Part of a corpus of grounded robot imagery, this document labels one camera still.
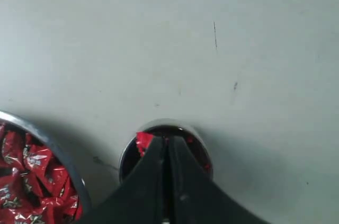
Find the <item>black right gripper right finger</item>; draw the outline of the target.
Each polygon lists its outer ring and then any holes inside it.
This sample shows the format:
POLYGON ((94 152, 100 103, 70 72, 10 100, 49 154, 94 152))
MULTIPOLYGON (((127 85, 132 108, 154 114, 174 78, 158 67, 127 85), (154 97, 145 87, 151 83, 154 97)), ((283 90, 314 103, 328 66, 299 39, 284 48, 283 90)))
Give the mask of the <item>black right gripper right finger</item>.
POLYGON ((168 140, 172 171, 171 223, 267 223, 223 192, 203 171, 183 138, 168 140))

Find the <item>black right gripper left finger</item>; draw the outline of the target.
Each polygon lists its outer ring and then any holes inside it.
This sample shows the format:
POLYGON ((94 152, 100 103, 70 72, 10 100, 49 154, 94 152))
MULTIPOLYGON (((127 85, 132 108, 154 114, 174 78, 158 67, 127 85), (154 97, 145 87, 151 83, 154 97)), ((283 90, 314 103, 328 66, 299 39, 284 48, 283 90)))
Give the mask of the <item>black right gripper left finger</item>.
POLYGON ((164 139, 151 141, 144 157, 121 186, 91 212, 91 223, 161 223, 164 139))

